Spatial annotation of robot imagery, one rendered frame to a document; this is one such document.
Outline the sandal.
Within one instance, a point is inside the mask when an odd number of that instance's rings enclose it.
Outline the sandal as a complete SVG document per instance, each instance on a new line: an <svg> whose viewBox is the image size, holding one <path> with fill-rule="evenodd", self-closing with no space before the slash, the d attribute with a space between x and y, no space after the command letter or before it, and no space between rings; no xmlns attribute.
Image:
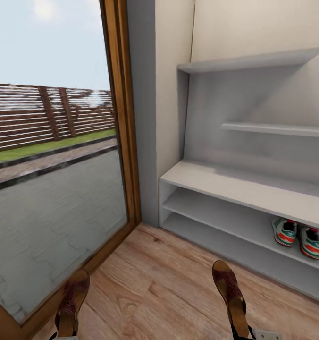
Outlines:
<svg viewBox="0 0 319 340"><path fill-rule="evenodd" d="M218 291L227 306L227 314L230 324L233 324L239 337L245 339L249 336L248 323L246 321L246 303L238 287L234 272L222 260L213 264L212 276Z"/></svg>
<svg viewBox="0 0 319 340"><path fill-rule="evenodd" d="M55 317L58 337L72 337L78 332L78 314L88 294L90 275L85 269L76 270L67 280Z"/></svg>

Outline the gym shoe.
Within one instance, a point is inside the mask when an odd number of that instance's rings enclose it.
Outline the gym shoe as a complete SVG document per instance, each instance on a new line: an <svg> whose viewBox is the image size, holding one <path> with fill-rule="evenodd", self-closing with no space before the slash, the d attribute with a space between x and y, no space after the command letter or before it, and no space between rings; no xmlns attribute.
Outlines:
<svg viewBox="0 0 319 340"><path fill-rule="evenodd" d="M319 231L301 222L297 222L296 231L301 241L301 252L313 259L319 259Z"/></svg>
<svg viewBox="0 0 319 340"><path fill-rule="evenodd" d="M272 221L275 240L286 247L291 247L297 234L297 221L276 216Z"/></svg>

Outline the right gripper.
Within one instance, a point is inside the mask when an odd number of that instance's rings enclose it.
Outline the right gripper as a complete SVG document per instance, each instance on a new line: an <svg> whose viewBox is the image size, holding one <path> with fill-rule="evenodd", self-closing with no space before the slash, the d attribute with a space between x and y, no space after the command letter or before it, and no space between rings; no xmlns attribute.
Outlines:
<svg viewBox="0 0 319 340"><path fill-rule="evenodd" d="M254 330L254 328L252 329L249 325L248 325L248 329L249 329L249 332L250 334L252 335L252 339L249 339L249 338L244 338L244 337L239 337L236 330L235 330L235 327L233 324L231 324L231 330L232 330L232 334L233 334L233 340L254 340L255 339L255 336L253 335L253 332L252 330Z"/></svg>

